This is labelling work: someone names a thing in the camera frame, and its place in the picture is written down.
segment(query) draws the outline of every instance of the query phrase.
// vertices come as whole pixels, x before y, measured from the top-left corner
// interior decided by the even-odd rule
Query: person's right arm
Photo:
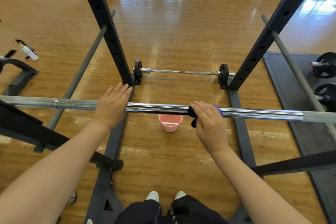
[[[191,107],[198,116],[197,136],[240,196],[254,224],[311,224],[229,147],[225,122],[216,107],[203,101],[195,101]]]

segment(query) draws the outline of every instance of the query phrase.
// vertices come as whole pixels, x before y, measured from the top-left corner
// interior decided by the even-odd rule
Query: shoe
[[[175,200],[176,199],[179,199],[181,197],[184,197],[186,194],[183,192],[183,191],[179,191],[177,194],[176,194],[176,197],[175,197]]]
[[[148,194],[146,200],[150,200],[150,199],[159,202],[159,194],[158,194],[156,191],[151,191],[151,192]]]

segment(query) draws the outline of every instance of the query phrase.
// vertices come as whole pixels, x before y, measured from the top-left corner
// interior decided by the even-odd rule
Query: pink bucket
[[[159,120],[165,131],[174,132],[182,122],[183,115],[159,114]]]

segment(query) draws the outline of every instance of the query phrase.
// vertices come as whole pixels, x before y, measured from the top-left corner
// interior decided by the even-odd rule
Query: person's left hand
[[[121,82],[114,89],[111,86],[99,99],[93,120],[110,129],[118,125],[125,116],[124,108],[132,92],[132,87],[127,88],[128,84],[123,86]]]

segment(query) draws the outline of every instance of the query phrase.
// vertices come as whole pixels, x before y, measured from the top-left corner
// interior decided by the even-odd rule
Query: blue band
[[[220,114],[222,115],[222,117],[224,117],[222,111],[221,111],[217,106],[215,106],[215,105],[213,105],[213,106],[216,107],[217,110],[218,110],[218,111],[220,112]]]

